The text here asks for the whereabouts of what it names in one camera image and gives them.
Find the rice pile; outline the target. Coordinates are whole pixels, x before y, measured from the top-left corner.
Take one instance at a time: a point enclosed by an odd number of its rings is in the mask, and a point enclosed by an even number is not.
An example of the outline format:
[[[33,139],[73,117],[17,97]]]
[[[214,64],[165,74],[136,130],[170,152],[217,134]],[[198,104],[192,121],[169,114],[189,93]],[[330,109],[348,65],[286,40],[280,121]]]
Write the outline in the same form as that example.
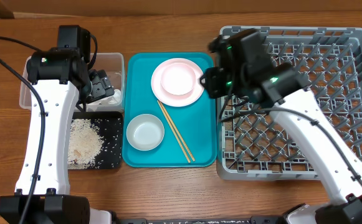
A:
[[[95,157],[103,144],[99,130],[89,119],[72,121],[67,159],[69,169],[89,169],[95,165]]]

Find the grey bowl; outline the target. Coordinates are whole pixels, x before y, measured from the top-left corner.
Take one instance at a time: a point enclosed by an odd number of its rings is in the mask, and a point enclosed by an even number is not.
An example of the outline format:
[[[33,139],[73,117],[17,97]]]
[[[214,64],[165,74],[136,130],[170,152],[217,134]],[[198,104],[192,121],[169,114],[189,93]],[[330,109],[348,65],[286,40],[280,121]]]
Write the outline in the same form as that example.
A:
[[[126,128],[128,143],[139,151],[150,151],[158,147],[164,138],[164,126],[152,114],[134,117]]]

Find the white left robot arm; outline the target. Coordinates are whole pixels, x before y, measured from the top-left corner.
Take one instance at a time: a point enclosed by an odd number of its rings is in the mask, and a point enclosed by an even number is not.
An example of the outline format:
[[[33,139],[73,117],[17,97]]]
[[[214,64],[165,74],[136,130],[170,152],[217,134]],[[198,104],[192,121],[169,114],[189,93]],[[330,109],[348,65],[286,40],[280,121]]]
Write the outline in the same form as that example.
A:
[[[8,223],[114,223],[106,210],[70,194],[67,156],[70,125],[93,55],[89,47],[36,51],[20,76],[31,93],[26,156],[13,196],[0,197],[0,216]]]

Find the pink plate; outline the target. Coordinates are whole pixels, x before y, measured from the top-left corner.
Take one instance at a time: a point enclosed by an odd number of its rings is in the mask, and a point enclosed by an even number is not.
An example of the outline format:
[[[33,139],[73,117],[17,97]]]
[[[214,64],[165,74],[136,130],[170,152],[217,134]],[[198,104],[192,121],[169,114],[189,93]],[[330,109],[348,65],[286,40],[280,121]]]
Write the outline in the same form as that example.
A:
[[[163,73],[163,70],[166,66],[172,64],[172,63],[185,63],[186,65],[189,65],[195,73],[196,76],[196,82],[195,86],[192,91],[190,91],[186,95],[176,96],[168,93],[164,90],[164,88],[161,86],[161,76]],[[151,88],[153,91],[153,94],[155,97],[160,100],[162,103],[173,106],[173,107],[184,107],[191,105],[195,101],[197,101],[202,93],[203,93],[203,87],[201,86],[199,82],[199,78],[202,76],[202,70],[200,67],[194,63],[191,60],[185,59],[185,58],[171,58],[168,60],[165,60],[161,64],[159,64],[151,77]]]

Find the small pink saucer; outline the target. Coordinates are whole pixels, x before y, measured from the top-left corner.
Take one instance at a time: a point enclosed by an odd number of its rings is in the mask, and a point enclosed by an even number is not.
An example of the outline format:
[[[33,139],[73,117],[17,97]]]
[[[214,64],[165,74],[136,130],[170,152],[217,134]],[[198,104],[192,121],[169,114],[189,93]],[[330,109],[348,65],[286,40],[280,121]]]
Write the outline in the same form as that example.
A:
[[[186,95],[193,90],[196,82],[194,70],[185,63],[166,66],[161,76],[161,86],[172,95]]]

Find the white napkin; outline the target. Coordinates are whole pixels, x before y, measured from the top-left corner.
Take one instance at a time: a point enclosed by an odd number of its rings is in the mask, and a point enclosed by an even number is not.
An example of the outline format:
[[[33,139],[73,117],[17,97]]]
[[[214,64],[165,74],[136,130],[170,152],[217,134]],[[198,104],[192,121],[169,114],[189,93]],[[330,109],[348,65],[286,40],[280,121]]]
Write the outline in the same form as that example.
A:
[[[114,89],[114,94],[112,96],[108,96],[99,101],[100,105],[114,105],[119,103],[121,100],[121,91],[119,89]]]

